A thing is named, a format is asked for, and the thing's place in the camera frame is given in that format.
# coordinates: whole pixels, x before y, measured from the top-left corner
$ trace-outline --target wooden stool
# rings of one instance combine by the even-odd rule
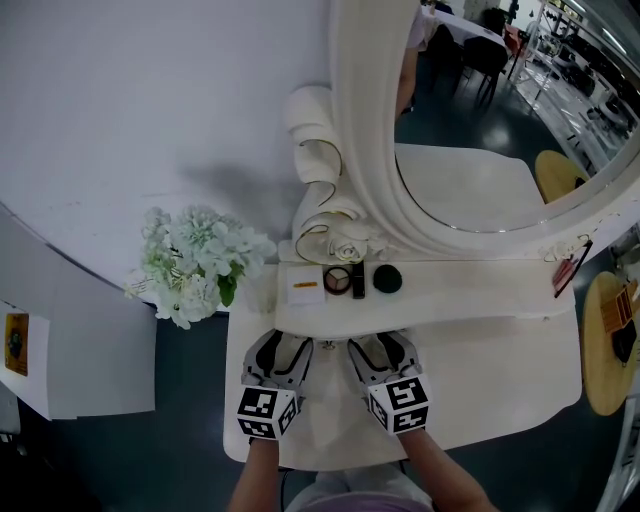
[[[593,410],[613,414],[624,403],[636,370],[638,342],[624,365],[613,351],[611,335],[605,331],[602,304],[615,298],[624,285],[611,272],[602,272],[591,283],[582,320],[582,374]]]
[[[589,179],[575,163],[556,151],[542,151],[536,158],[536,181],[542,199],[550,203],[576,188],[576,179]]]

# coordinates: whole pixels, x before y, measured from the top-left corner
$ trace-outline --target hydrangea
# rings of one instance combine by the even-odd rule
[[[276,252],[266,235],[219,215],[208,206],[189,206],[175,219],[160,208],[145,215],[141,269],[145,279],[127,295],[150,292],[158,318],[189,329],[229,306],[242,276],[258,277]]]

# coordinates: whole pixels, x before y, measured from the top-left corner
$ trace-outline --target white pants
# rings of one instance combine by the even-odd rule
[[[431,498],[411,479],[390,464],[367,468],[318,473],[315,483],[303,489],[287,507],[286,512],[301,508],[331,496],[348,492],[374,492],[410,499],[431,507]]]

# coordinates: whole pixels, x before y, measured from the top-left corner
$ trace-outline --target mirror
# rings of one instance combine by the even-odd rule
[[[637,154],[639,27],[625,0],[423,1],[403,38],[394,130],[411,200],[441,224],[495,233],[602,190]]]

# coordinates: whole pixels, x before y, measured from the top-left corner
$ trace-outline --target fluorescent light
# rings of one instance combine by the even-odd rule
[[[587,12],[586,9],[584,7],[582,7],[578,2],[576,2],[575,0],[569,0],[573,5],[575,5],[578,9],[580,9],[582,12]]]
[[[603,28],[603,29],[602,29],[602,31],[604,32],[604,35],[605,35],[605,36],[607,36],[607,37],[611,40],[611,42],[612,42],[613,44],[615,44],[615,45],[618,47],[618,49],[619,49],[622,53],[624,53],[625,55],[627,54],[627,51],[626,51],[626,50],[622,47],[622,45],[621,45],[621,44],[616,40],[616,38],[615,38],[615,37],[613,37],[613,35],[611,34],[611,32],[609,32],[606,28]]]

